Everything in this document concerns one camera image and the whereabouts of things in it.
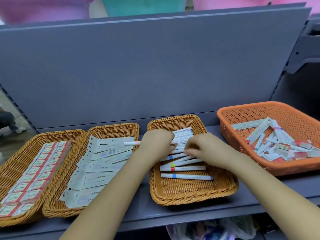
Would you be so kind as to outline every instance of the person's left arm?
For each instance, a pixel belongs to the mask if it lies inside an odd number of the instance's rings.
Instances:
[[[112,240],[147,172],[174,150],[175,146],[170,145],[173,138],[173,133],[163,129],[148,131],[139,148],[60,240]]]

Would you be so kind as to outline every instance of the stacked erasers pack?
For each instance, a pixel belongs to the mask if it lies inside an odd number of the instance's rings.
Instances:
[[[320,149],[313,146],[310,140],[295,140],[276,120],[269,117],[231,125],[236,131],[248,128],[256,129],[246,138],[246,143],[260,157],[273,162],[300,160],[320,157]],[[266,137],[265,131],[271,127],[273,132]]]
[[[90,136],[86,153],[78,161],[59,200],[68,208],[89,205],[132,154],[133,146],[124,146],[124,142],[131,141],[134,137],[98,139]]]
[[[161,172],[177,172],[177,171],[203,171],[206,170],[206,166],[186,166],[194,163],[203,162],[203,160],[199,158],[194,158],[193,156],[189,156],[184,152],[184,148],[186,146],[187,141],[193,137],[193,132],[191,127],[180,129],[173,131],[174,133],[174,141],[177,142],[177,147],[171,154],[164,159],[160,160],[168,161],[172,159],[177,159],[175,161],[169,162],[167,164],[160,166]],[[161,173],[162,178],[172,178],[172,179],[191,179],[191,180],[213,180],[211,176],[204,175],[190,175],[183,173]]]
[[[70,141],[46,143],[0,203],[0,217],[26,213],[43,193],[71,149]]]

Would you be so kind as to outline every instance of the person's right arm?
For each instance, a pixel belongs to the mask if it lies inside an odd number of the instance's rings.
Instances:
[[[289,240],[320,239],[320,209],[272,176],[250,157],[207,133],[190,138],[185,153],[234,173]]]

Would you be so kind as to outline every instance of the pink plastic bin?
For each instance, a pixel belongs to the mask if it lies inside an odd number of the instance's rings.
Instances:
[[[211,10],[225,8],[243,8],[265,6],[270,0],[193,0],[195,10]],[[311,14],[320,13],[320,0],[272,0],[272,4],[305,3],[312,7]]]
[[[89,19],[93,0],[0,0],[0,17],[6,24]]]

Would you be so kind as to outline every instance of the person's left hand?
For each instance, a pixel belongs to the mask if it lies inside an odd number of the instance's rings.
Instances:
[[[154,165],[176,148],[178,144],[171,145],[173,139],[174,133],[164,129],[153,129],[144,134],[137,151],[150,158],[150,163]]]

